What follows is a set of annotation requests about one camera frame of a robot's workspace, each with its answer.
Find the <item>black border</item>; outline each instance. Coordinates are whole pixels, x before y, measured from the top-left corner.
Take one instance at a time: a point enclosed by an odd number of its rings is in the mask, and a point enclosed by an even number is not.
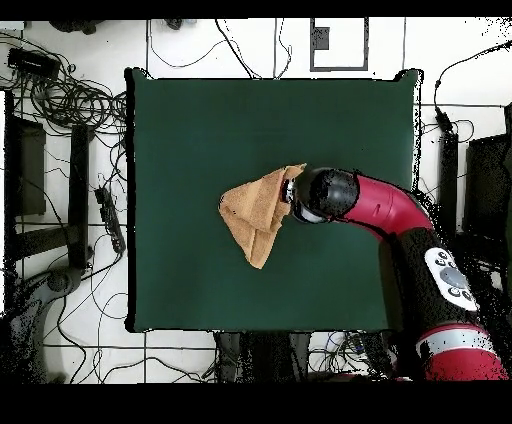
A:
[[[127,196],[128,196],[128,204],[127,204],[127,248],[129,255],[132,256],[131,260],[128,260],[128,313],[125,319],[125,328],[127,331],[131,333],[145,333],[147,331],[152,330],[183,330],[182,328],[151,328],[142,331],[135,330],[135,317],[137,314],[137,267],[136,267],[136,246],[135,246],[135,232],[136,232],[136,223],[135,223],[135,210],[136,210],[136,186],[135,186],[135,146],[134,146],[134,136],[135,136],[135,81],[133,78],[133,72],[137,71],[142,73],[146,78],[149,76],[149,73],[141,68],[126,68],[124,71],[124,77],[126,80],[126,163],[127,163]],[[342,80],[342,81],[382,81],[388,83],[397,83],[399,82],[405,74],[408,72],[416,72],[416,83],[413,89],[413,99],[411,102],[411,106],[413,108],[413,137],[414,137],[414,145],[413,145],[413,179],[412,179],[412,194],[416,194],[418,191],[418,180],[419,180],[419,161],[420,161],[420,146],[421,146],[421,119],[420,119],[420,108],[421,108],[421,83],[423,82],[423,71],[421,69],[411,68],[411,69],[403,69],[399,71],[392,80],[382,80],[375,78],[329,78],[328,80]],[[165,81],[165,80],[189,80],[190,78],[152,78],[154,81]],[[223,80],[226,78],[201,78],[203,80]],[[232,80],[238,79],[248,79],[248,78],[231,78]],[[263,80],[273,81],[273,78],[262,78]],[[310,81],[312,78],[286,78],[283,81]],[[186,331],[213,331],[210,329],[202,329],[198,328],[196,330],[186,330]],[[332,329],[316,329],[315,331],[332,331]]]

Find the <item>orange towel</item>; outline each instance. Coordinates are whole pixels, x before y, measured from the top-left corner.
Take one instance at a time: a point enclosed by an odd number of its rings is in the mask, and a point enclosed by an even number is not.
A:
[[[281,201],[283,180],[297,177],[306,164],[286,166],[221,197],[219,212],[249,263],[263,268],[290,205]]]

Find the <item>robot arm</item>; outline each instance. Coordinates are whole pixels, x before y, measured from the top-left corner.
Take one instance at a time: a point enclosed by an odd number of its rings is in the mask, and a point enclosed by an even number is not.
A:
[[[402,328],[414,340],[426,379],[507,379],[466,277],[414,198],[383,181],[346,171],[306,169],[283,197],[302,222],[348,222],[389,243]]]

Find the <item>power strip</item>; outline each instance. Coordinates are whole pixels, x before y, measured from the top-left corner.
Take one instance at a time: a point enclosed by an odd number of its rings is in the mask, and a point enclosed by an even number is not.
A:
[[[126,243],[121,232],[119,220],[117,219],[117,211],[112,201],[112,196],[104,187],[94,190],[94,194],[98,204],[101,205],[101,220],[105,223],[105,228],[110,235],[114,252],[121,255],[126,250]]]

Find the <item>green table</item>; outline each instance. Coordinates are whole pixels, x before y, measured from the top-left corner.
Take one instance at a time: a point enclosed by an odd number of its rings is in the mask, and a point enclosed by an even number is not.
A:
[[[135,99],[134,331],[387,327],[371,234],[285,217],[257,270],[217,207],[230,188],[289,164],[410,187],[415,71],[395,82],[126,76]]]

